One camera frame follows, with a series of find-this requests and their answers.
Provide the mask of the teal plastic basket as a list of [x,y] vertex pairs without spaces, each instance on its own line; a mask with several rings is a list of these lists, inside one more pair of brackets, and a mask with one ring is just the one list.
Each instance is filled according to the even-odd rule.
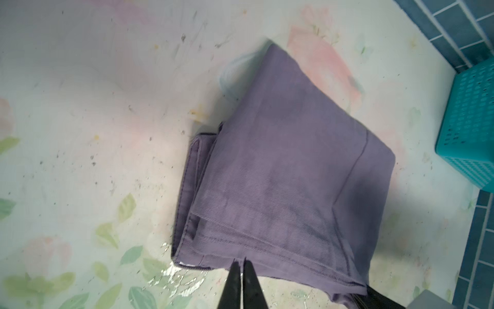
[[436,153],[473,185],[493,193],[493,59],[455,76]]

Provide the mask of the purple trousers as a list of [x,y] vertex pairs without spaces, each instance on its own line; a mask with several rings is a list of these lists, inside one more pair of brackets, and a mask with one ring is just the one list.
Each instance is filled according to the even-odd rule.
[[192,140],[171,259],[256,273],[347,308],[397,308],[369,284],[394,153],[271,45],[217,133]]

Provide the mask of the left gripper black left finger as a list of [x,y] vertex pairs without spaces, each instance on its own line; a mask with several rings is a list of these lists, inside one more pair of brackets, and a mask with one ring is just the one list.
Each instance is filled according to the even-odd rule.
[[241,308],[241,268],[237,261],[230,267],[225,286],[220,297],[217,309],[240,309]]

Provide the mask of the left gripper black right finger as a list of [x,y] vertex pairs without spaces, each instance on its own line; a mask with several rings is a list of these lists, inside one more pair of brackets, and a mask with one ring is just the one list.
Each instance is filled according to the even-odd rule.
[[243,265],[243,308],[268,309],[253,263],[244,260]]

